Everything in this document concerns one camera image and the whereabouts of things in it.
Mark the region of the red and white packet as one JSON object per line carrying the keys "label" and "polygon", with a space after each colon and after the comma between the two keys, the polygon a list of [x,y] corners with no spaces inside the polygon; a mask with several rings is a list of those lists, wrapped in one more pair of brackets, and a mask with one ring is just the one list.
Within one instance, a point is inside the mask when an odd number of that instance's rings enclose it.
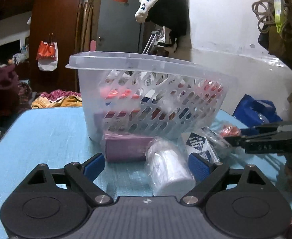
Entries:
{"label": "red and white packet", "polygon": [[109,89],[107,87],[100,89],[100,96],[105,100],[106,106],[110,106],[116,99],[122,100],[128,98],[138,100],[141,97],[138,93],[132,93],[132,91],[128,88]]}

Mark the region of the orange white hanging bag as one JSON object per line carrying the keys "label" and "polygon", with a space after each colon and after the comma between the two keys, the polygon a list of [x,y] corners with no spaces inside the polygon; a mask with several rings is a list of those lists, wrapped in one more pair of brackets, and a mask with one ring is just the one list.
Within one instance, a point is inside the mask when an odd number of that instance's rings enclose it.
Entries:
{"label": "orange white hanging bag", "polygon": [[53,33],[49,34],[47,42],[41,40],[37,50],[36,60],[40,71],[52,72],[58,65],[58,46],[53,42]]}

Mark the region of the grey metal door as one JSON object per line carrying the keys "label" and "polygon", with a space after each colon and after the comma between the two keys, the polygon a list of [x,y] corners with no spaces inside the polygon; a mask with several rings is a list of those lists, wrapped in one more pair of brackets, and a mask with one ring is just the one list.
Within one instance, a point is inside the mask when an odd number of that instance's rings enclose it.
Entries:
{"label": "grey metal door", "polygon": [[143,25],[136,22],[139,0],[101,0],[96,50],[139,53]]}

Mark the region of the black hanging garment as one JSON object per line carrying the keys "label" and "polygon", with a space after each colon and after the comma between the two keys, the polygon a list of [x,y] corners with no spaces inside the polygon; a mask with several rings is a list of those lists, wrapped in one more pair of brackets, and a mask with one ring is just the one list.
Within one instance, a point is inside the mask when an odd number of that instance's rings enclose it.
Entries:
{"label": "black hanging garment", "polygon": [[189,15],[186,0],[158,0],[148,11],[147,22],[153,22],[165,30],[170,30],[165,34],[166,41],[159,41],[159,45],[164,48],[174,48],[174,52],[179,46],[181,36],[186,35]]}

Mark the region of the red ball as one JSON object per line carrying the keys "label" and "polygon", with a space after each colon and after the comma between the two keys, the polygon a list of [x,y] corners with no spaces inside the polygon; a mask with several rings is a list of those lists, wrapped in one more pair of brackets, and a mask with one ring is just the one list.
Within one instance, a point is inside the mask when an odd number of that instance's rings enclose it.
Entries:
{"label": "red ball", "polygon": [[222,137],[231,137],[231,136],[241,136],[241,130],[231,124],[225,124],[218,131],[219,135]]}

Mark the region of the translucent white plastic basket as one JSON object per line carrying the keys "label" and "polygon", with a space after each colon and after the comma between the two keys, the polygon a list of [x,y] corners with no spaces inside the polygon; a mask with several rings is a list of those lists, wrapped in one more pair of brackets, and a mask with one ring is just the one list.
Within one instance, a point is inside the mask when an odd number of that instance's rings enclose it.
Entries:
{"label": "translucent white plastic basket", "polygon": [[[135,112],[124,131],[177,139],[182,133],[211,125],[234,77],[188,61],[125,52],[81,52],[70,56],[69,69],[78,72],[83,110],[91,140],[99,142],[94,113]],[[116,99],[110,106],[100,89],[128,88],[138,100]]]}

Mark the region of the clear plastic bag packet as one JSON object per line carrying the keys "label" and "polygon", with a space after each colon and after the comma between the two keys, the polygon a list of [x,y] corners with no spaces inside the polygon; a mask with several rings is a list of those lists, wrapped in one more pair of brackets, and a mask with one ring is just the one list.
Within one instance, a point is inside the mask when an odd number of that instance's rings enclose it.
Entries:
{"label": "clear plastic bag packet", "polygon": [[224,159],[231,155],[233,148],[222,136],[212,131],[209,127],[203,127],[202,132],[219,158]]}

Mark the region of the clear white roll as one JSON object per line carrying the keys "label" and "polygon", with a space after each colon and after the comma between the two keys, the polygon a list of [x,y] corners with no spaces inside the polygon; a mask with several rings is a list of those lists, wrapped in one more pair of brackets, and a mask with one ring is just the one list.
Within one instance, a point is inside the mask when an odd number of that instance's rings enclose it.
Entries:
{"label": "clear white roll", "polygon": [[196,181],[179,148],[169,140],[155,137],[145,153],[145,171],[153,196],[174,196],[180,200]]}

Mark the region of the purple plastic packet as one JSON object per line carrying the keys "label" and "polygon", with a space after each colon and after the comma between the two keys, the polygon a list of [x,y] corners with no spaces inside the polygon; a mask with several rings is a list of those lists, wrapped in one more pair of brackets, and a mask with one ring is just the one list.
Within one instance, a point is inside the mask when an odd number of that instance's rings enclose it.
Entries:
{"label": "purple plastic packet", "polygon": [[104,132],[100,146],[109,163],[145,161],[151,136]]}

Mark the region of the pile of dark clothes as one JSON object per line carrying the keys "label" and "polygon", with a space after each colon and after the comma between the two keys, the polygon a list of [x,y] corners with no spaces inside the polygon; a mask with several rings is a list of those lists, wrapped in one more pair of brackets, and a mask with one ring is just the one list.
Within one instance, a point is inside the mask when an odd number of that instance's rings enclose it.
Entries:
{"label": "pile of dark clothes", "polygon": [[33,92],[20,81],[15,65],[0,66],[0,132],[5,132],[25,111],[31,109]]}

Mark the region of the purple cardboard box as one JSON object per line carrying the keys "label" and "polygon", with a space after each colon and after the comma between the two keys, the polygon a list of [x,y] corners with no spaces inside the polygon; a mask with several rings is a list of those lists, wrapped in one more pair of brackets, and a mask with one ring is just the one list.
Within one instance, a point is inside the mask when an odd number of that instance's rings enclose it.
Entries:
{"label": "purple cardboard box", "polygon": [[94,113],[94,122],[98,131],[124,131],[135,116],[135,112],[98,112]]}

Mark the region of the blue and white box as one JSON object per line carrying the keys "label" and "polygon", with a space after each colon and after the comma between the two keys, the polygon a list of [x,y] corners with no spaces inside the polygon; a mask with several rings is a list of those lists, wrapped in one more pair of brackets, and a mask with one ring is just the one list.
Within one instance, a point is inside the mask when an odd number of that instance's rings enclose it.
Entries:
{"label": "blue and white box", "polygon": [[181,138],[187,158],[191,153],[195,153],[211,164],[220,162],[217,153],[203,133],[185,132],[182,133]]}

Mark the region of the dark red wooden wardrobe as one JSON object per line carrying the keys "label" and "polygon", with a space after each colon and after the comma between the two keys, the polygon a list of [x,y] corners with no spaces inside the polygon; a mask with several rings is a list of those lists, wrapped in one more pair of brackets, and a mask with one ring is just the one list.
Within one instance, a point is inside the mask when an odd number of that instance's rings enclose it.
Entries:
{"label": "dark red wooden wardrobe", "polygon": [[[29,78],[37,92],[57,89],[78,90],[75,70],[67,69],[69,57],[76,52],[78,10],[83,0],[0,0],[0,21],[17,14],[32,13],[29,36]],[[58,45],[57,68],[51,72],[38,68],[36,55],[41,41]]]}

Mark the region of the blue fabric bag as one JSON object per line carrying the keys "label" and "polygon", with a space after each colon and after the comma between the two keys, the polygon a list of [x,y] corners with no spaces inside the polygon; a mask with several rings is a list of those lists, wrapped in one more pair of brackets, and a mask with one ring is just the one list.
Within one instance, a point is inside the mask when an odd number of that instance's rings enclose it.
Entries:
{"label": "blue fabric bag", "polygon": [[281,122],[276,107],[270,100],[255,100],[245,94],[234,110],[233,117],[248,127]]}

